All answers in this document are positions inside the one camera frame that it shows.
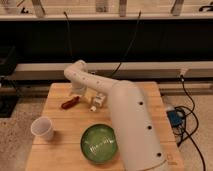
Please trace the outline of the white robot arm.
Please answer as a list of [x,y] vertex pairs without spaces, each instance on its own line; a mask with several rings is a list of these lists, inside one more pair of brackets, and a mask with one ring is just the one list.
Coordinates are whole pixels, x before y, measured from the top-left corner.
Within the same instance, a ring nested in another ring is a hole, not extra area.
[[83,94],[87,87],[107,96],[107,106],[125,171],[170,171],[148,111],[144,92],[133,82],[87,72],[78,60],[64,70],[73,91]]

